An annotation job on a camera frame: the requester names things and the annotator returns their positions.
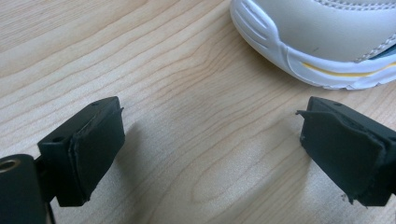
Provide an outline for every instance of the light wood surface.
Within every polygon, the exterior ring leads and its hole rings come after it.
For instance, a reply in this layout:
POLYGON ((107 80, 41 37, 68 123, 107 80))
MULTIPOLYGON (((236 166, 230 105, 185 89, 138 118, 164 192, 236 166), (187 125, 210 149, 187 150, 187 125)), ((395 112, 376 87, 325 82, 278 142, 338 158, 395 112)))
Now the light wood surface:
POLYGON ((1 157, 37 157, 92 101, 125 107, 125 146, 83 207, 52 202, 58 223, 395 223, 393 198, 343 200, 300 146, 294 113, 315 95, 395 130, 396 82, 308 86, 244 41, 229 4, 0 2, 1 157))

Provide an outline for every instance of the shoe sole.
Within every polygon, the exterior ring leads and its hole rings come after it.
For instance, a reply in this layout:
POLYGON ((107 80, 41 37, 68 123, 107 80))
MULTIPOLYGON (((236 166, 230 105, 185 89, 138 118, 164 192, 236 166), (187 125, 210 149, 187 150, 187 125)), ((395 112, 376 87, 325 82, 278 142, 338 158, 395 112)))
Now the shoe sole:
POLYGON ((361 63, 320 59, 283 43, 275 23, 251 0, 233 0, 230 11, 236 29, 250 46, 305 83, 330 90, 363 90, 396 79, 396 54, 361 63))

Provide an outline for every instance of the wood grain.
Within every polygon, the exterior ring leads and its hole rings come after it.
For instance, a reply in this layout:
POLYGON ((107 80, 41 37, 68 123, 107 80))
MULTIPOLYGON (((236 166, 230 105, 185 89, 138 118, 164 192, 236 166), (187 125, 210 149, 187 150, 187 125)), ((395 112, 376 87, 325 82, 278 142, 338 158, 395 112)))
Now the wood grain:
POLYGON ((59 223, 394 223, 396 202, 351 205, 299 143, 309 96, 396 129, 396 83, 326 91, 236 32, 230 1, 0 2, 0 156, 118 95, 127 140, 59 223))

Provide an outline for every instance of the white sneaker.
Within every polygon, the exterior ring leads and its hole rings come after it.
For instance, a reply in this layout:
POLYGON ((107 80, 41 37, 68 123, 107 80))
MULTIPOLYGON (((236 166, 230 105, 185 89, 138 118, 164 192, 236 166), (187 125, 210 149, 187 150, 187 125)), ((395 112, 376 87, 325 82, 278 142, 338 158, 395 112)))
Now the white sneaker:
POLYGON ((231 15, 255 50, 308 84, 396 79, 396 0, 233 0, 231 15))

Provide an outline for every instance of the black clamp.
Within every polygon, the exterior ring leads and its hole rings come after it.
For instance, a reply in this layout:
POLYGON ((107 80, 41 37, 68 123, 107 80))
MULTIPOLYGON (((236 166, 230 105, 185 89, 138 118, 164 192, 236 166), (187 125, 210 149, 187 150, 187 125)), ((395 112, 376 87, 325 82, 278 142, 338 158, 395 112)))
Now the black clamp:
POLYGON ((60 206, 87 202, 124 144, 121 111, 118 97, 96 101, 38 142, 36 160, 1 159, 0 223, 54 223, 54 197, 60 206))
POLYGON ((396 192, 396 132, 340 103, 311 97, 301 143, 347 195, 365 206, 384 206, 396 192))

